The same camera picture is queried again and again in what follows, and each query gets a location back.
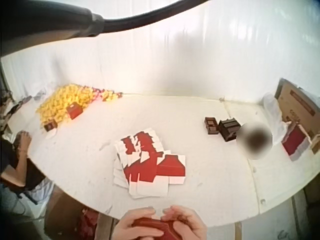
table surface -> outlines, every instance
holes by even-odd
[[[208,227],[234,223],[282,203],[320,171],[319,153],[308,150],[292,162],[279,144],[263,159],[249,160],[236,141],[207,134],[205,117],[267,124],[259,105],[125,95],[92,103],[49,139],[34,113],[36,106],[30,101],[8,123],[13,133],[31,133],[31,160],[71,197],[118,219],[129,209],[147,206],[160,216],[162,209],[179,204],[195,209]],[[113,184],[114,142],[146,128],[156,131],[165,150],[186,156],[186,180],[170,185],[167,197],[132,199],[127,189]]]

plastic bag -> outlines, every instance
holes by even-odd
[[[271,93],[265,94],[262,101],[266,118],[271,127],[272,144],[277,145],[285,137],[288,125],[282,121],[282,112],[279,108],[278,101]]]

pile of yellow candies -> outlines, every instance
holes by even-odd
[[[40,114],[43,126],[53,120],[59,124],[64,120],[70,119],[67,107],[73,103],[78,103],[85,109],[95,100],[109,102],[121,97],[122,93],[114,93],[111,90],[69,84],[57,89],[52,96],[40,105],[36,112]]]

white wall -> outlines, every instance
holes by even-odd
[[[175,2],[59,1],[105,18]],[[315,0],[211,0],[139,29],[25,49],[2,58],[2,64],[16,98],[58,81],[124,93],[257,102],[275,92],[280,78],[320,96],[320,5]]]

person's hand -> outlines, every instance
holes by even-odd
[[[20,145],[19,145],[19,151],[20,152],[27,152],[28,151],[28,148],[30,146],[30,143],[31,143],[31,136],[28,132],[26,131],[23,131],[21,133],[21,136],[20,136]]]
[[[174,230],[182,240],[206,240],[207,227],[198,214],[189,208],[173,205],[163,210],[162,221],[175,221]]]
[[[135,220],[141,218],[151,218],[156,211],[152,207],[138,208],[129,210],[115,226],[112,234],[112,240],[153,240],[153,237],[161,237],[164,232],[155,228],[135,226],[132,224]]]

